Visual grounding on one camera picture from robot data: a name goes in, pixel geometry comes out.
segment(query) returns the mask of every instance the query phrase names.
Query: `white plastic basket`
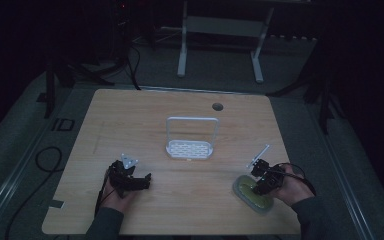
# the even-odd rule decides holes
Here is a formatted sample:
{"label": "white plastic basket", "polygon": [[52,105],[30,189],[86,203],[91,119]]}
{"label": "white plastic basket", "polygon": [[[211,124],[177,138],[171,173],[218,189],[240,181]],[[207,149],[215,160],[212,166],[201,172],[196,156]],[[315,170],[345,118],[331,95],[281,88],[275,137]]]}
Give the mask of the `white plastic basket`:
{"label": "white plastic basket", "polygon": [[[214,121],[214,131],[212,133],[211,142],[206,141],[191,141],[191,140],[176,140],[171,139],[170,136],[170,122],[177,121]],[[167,153],[172,158],[182,159],[207,159],[212,153],[214,148],[214,141],[219,127],[219,120],[217,118],[205,117],[169,117],[166,121],[167,128]]]}

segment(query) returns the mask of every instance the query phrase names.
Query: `hand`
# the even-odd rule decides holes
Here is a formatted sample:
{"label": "hand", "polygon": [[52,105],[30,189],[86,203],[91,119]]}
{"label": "hand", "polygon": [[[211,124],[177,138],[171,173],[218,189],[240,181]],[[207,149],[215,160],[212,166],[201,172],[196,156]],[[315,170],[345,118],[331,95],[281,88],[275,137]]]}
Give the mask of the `hand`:
{"label": "hand", "polygon": [[[284,164],[281,167],[286,173],[303,178],[300,174],[294,174],[291,165]],[[314,197],[314,194],[310,191],[307,185],[305,185],[305,183],[288,176],[283,178],[282,187],[271,191],[269,195],[282,200],[288,206],[292,206],[293,204],[306,198]]]}
{"label": "hand", "polygon": [[117,191],[114,190],[113,186],[111,186],[110,181],[108,180],[105,184],[105,189],[102,194],[102,197],[105,198],[103,202],[101,202],[100,207],[107,207],[115,209],[121,213],[124,213],[129,205],[133,202],[133,199],[137,195],[136,191],[129,192],[124,198],[121,198]]}

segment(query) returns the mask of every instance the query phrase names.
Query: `sleeve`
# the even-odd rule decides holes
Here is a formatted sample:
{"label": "sleeve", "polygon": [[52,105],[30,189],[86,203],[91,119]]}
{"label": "sleeve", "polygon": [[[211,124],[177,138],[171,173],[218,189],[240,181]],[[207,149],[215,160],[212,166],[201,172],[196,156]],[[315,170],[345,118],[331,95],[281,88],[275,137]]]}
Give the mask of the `sleeve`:
{"label": "sleeve", "polygon": [[321,198],[307,198],[291,207],[298,215],[302,240],[341,239]]}
{"label": "sleeve", "polygon": [[100,208],[86,232],[87,240],[116,240],[124,214],[112,208]]}

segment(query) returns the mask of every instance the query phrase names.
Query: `wooden table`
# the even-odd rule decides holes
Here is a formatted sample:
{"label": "wooden table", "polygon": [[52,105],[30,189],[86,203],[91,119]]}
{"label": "wooden table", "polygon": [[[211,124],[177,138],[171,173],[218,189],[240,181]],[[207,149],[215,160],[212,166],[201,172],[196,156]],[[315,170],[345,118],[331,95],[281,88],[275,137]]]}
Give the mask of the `wooden table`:
{"label": "wooden table", "polygon": [[[215,111],[213,103],[221,103]],[[206,160],[172,159],[166,152],[166,119],[215,117],[214,152]],[[270,165],[289,162],[270,101],[265,96],[202,92],[98,90],[62,175],[42,229],[84,234],[108,166],[121,153],[138,159],[134,176],[152,173],[126,213],[121,233],[132,235],[298,234],[296,214],[281,201],[265,215],[240,200],[232,184],[265,146]]]}

